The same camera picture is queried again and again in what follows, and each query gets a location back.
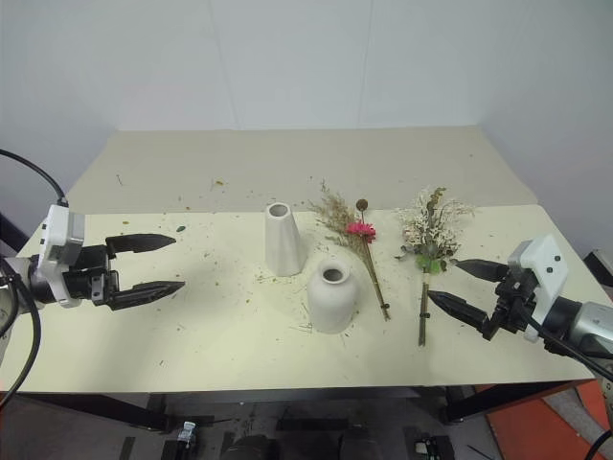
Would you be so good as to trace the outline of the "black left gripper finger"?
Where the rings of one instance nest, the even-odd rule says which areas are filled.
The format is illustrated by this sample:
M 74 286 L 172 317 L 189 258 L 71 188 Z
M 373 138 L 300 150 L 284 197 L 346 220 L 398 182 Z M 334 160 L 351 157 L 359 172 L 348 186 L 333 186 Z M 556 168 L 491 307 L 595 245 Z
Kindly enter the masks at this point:
M 183 286 L 185 286 L 185 283 L 182 281 L 142 283 L 128 290 L 111 292 L 106 300 L 106 305 L 112 311 L 138 307 L 173 295 Z
M 130 234 L 105 239 L 108 255 L 133 252 L 143 253 L 176 243 L 176 239 L 161 234 Z

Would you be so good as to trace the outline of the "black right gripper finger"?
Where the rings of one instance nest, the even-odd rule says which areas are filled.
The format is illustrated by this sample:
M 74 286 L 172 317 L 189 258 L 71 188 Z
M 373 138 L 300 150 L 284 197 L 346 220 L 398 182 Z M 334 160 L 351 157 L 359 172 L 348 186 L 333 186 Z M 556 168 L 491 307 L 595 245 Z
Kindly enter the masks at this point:
M 478 279 L 492 283 L 502 282 L 509 271 L 506 264 L 482 259 L 456 261 L 455 266 Z
M 448 315 L 473 327 L 478 332 L 482 332 L 489 322 L 488 315 L 483 310 L 471 306 L 465 299 L 454 294 L 429 290 L 427 296 Z

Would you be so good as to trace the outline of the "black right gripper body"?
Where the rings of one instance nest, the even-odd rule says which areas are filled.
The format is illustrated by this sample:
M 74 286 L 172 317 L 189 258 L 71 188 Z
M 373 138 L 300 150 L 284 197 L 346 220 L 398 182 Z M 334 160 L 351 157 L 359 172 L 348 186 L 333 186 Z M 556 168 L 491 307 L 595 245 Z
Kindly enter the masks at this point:
M 496 305 L 483 328 L 482 337 L 492 340 L 499 329 L 512 334 L 525 332 L 529 325 L 527 319 L 532 316 L 535 308 L 536 287 L 537 280 L 531 270 L 510 270 L 495 288 Z

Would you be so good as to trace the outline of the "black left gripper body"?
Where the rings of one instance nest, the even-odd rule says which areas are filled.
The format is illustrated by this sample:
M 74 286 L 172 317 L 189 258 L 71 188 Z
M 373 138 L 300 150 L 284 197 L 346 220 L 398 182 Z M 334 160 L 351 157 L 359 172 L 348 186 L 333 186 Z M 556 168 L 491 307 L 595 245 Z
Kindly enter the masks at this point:
M 119 273 L 111 267 L 116 253 L 106 245 L 83 247 L 76 261 L 63 273 L 74 299 L 92 301 L 96 306 L 115 306 L 119 292 Z

